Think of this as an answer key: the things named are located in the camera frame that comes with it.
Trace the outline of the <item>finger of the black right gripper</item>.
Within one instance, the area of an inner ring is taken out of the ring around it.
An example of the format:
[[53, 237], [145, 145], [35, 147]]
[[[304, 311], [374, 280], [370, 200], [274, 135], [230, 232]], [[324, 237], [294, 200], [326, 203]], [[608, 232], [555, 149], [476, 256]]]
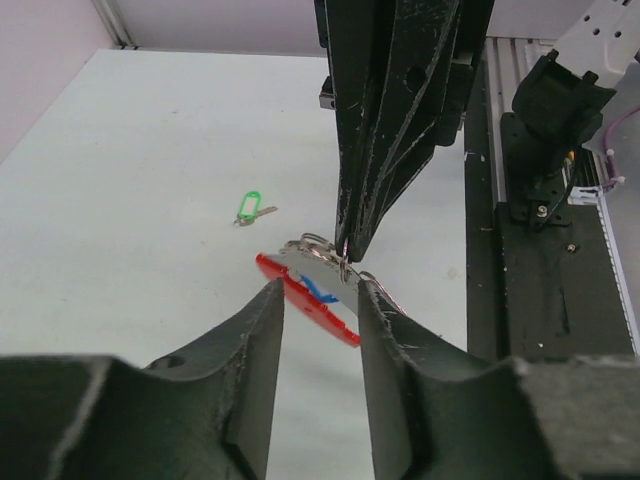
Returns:
[[371, 75], [358, 162], [357, 257], [433, 156], [453, 143], [490, 20], [487, 1], [396, 1]]
[[372, 165], [370, 144], [379, 115], [395, 1], [316, 1], [320, 46], [326, 51], [335, 111], [339, 182], [335, 243], [366, 250], [374, 232], [371, 215], [381, 198], [370, 180], [380, 173]]

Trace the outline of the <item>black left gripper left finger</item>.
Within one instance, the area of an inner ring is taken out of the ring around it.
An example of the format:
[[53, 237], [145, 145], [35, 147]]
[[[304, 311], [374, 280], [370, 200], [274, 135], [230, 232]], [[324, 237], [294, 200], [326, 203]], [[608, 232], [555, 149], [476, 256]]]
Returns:
[[5, 479], [262, 479], [284, 284], [139, 368], [106, 355], [1, 360]]

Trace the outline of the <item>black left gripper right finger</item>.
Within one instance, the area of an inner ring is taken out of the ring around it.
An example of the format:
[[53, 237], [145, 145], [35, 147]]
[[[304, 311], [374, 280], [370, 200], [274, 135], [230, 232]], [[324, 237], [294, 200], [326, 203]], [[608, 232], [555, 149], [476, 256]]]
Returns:
[[358, 287], [361, 358], [378, 479], [635, 479], [635, 356], [490, 363]]

